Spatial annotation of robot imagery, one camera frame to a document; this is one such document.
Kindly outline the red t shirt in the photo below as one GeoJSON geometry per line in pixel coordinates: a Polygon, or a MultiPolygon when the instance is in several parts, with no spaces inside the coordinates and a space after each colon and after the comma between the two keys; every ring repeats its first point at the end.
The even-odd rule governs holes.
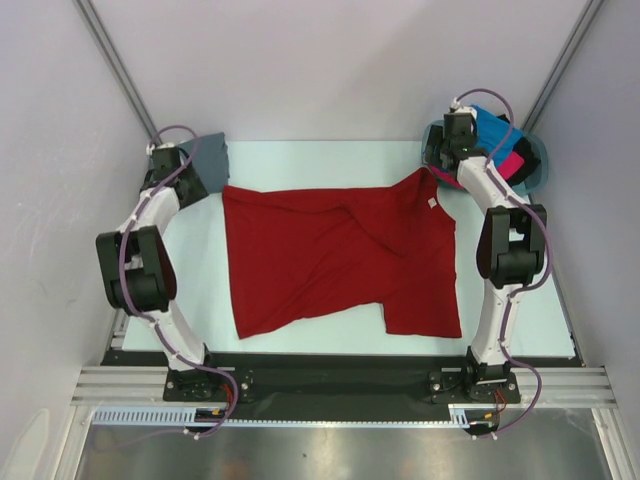
{"type": "Polygon", "coordinates": [[[222,194],[239,337],[379,304],[393,335],[458,339],[456,224],[418,169],[389,187],[222,194]]]}

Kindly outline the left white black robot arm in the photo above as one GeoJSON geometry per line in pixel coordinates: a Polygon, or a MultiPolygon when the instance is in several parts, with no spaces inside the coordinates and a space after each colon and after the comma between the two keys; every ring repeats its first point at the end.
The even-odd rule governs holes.
{"type": "Polygon", "coordinates": [[[133,212],[95,245],[109,304],[144,322],[168,362],[163,399],[212,399],[221,376],[204,365],[209,350],[179,309],[177,277],[163,241],[171,219],[207,196],[188,152],[174,144],[147,148],[151,166],[133,212]]]}

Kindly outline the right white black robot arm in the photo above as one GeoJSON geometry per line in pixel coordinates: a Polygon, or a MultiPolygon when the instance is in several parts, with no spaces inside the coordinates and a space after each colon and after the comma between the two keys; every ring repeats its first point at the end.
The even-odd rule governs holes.
{"type": "Polygon", "coordinates": [[[435,403],[520,400],[511,369],[512,326],[525,291],[546,264],[546,210],[526,205],[500,175],[478,144],[477,115],[471,107],[453,107],[441,124],[431,126],[423,161],[433,172],[444,170],[471,195],[484,215],[476,266],[484,281],[479,325],[458,371],[429,375],[435,403]]]}

